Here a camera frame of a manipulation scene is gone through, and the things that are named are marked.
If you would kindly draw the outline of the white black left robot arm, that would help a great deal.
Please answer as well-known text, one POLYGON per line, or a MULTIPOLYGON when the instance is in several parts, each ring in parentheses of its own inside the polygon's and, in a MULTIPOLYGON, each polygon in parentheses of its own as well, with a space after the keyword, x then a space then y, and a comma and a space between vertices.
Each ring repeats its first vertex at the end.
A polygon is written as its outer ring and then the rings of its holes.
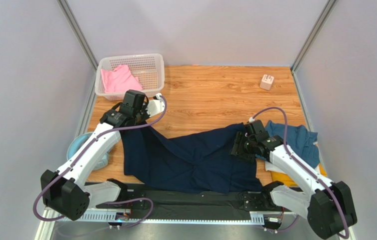
POLYGON ((150 127, 145 120, 167 111, 166 98, 158 93, 153 100, 142 92, 128 90, 122 102, 115 104, 100 119, 94 132, 79 150, 56 171, 46 170, 41 178, 41 192, 32 210, 41 221, 63 218, 76 221, 87 210, 101 204, 115 204, 124 185, 116 179, 86 185, 100 160, 121 139, 123 131, 150 127))

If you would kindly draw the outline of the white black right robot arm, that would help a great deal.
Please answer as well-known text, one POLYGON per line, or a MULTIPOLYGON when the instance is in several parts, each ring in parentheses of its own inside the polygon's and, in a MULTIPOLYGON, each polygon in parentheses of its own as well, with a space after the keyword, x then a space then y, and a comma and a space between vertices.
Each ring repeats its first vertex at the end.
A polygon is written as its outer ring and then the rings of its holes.
POLYGON ((349 186, 335 182, 310 167, 286 140, 270 136, 260 120, 250 119, 244 131, 237 131, 230 155, 253 162, 257 156, 284 171, 301 189, 296 191, 280 181, 263 187, 260 202, 265 208, 282 207, 307 220, 310 228, 326 240, 358 222, 349 186))

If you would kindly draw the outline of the navy blue t shirt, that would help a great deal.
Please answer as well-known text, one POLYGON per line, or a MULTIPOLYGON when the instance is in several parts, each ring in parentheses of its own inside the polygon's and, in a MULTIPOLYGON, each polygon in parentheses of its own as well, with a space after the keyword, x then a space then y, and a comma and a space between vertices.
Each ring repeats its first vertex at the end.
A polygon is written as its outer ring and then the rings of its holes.
POLYGON ((175 138, 151 126, 124 131, 124 174, 182 193, 260 192, 256 163, 230 155, 238 132, 245 132, 242 123, 175 138))

